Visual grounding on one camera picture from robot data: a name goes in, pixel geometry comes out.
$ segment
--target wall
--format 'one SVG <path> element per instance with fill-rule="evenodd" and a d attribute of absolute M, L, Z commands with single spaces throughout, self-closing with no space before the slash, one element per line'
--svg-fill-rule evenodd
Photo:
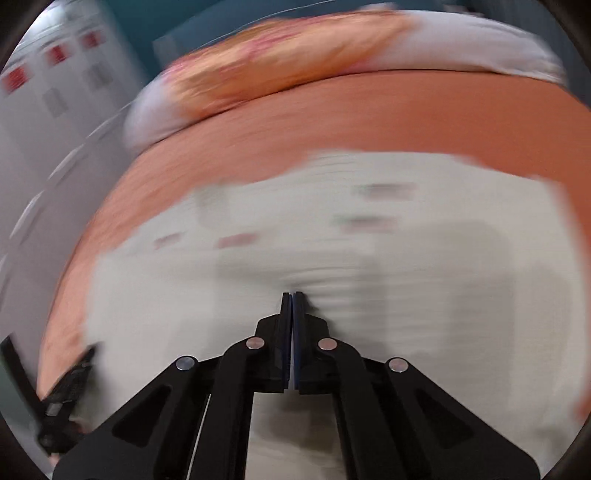
<path fill-rule="evenodd" d="M 150 78 L 160 72 L 152 42 L 217 0 L 102 0 Z"/>

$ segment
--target red label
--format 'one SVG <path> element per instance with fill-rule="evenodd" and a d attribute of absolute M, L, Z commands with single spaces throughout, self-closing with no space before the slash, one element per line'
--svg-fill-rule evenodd
<path fill-rule="evenodd" d="M 85 49 L 94 48 L 103 43 L 105 40 L 99 30 L 87 32 L 80 37 L 80 43 Z"/>
<path fill-rule="evenodd" d="M 7 93 L 12 93 L 29 81 L 25 67 L 21 65 L 2 77 L 2 85 Z"/>
<path fill-rule="evenodd" d="M 256 233 L 239 233 L 238 235 L 225 236 L 217 241 L 218 248 L 244 247 L 253 244 L 258 239 Z"/>
<path fill-rule="evenodd" d="M 56 45 L 52 48 L 49 48 L 46 52 L 45 52 L 46 58 L 47 58 L 47 63 L 53 67 L 54 65 L 57 65 L 58 63 L 61 63 L 65 60 L 68 59 L 68 57 L 70 56 L 67 46 L 65 43 L 61 44 L 61 45 Z"/>

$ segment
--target white fabric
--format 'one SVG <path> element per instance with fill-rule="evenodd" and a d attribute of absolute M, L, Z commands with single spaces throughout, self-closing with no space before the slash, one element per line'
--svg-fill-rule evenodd
<path fill-rule="evenodd" d="M 407 11 L 415 29 L 345 73 L 376 70 L 487 71 L 565 83 L 560 59 L 538 37 L 500 22 L 446 12 Z M 164 91 L 162 77 L 137 97 L 125 141 L 136 154 L 190 125 Z"/>
<path fill-rule="evenodd" d="M 580 259 L 550 193 L 409 153 L 325 154 L 197 190 L 98 262 L 87 416 L 100 423 L 181 355 L 220 355 L 301 290 L 335 337 L 407 358 L 547 471 L 580 427 L 588 359 Z M 338 450 L 325 398 L 257 395 L 247 478 L 344 478 Z"/>
<path fill-rule="evenodd" d="M 162 75 L 158 75 L 144 87 L 131 106 L 125 121 L 124 141 L 134 154 L 190 125 L 169 100 L 163 83 Z"/>
<path fill-rule="evenodd" d="M 510 25 L 449 12 L 406 11 L 418 25 L 348 72 L 496 72 L 565 83 L 560 59 L 539 37 Z"/>

